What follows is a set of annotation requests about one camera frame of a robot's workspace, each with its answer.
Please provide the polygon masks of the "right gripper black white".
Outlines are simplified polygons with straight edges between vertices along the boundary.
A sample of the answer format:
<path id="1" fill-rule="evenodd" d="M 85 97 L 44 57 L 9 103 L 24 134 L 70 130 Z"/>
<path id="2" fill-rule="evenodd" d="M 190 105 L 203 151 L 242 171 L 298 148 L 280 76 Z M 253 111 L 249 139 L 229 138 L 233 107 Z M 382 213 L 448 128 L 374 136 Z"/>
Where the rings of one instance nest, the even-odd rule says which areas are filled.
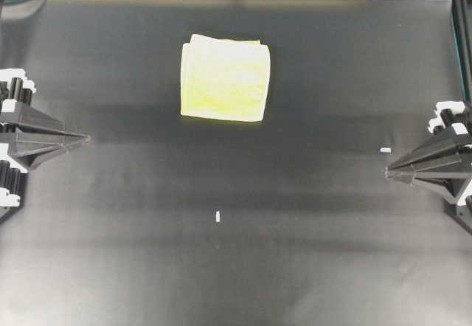
<path id="1" fill-rule="evenodd" d="M 440 195 L 446 215 L 471 234 L 471 104 L 438 102 L 428 131 L 433 135 L 386 167 L 385 176 Z"/>

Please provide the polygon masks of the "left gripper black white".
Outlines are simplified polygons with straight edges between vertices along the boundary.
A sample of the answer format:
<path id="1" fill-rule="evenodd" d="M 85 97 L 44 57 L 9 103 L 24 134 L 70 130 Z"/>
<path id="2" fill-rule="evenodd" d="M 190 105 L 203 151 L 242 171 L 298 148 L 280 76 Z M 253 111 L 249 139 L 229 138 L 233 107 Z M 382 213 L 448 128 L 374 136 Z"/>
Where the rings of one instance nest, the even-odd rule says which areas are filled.
<path id="1" fill-rule="evenodd" d="M 21 205 L 25 175 L 40 164 L 81 148 L 90 136 L 73 125 L 55 119 L 30 106 L 36 92 L 35 83 L 24 69 L 1 70 L 1 114 L 13 113 L 13 124 L 1 120 L 1 217 L 6 218 Z M 21 130 L 63 135 L 67 138 L 15 139 L 14 158 L 8 142 L 16 126 Z"/>

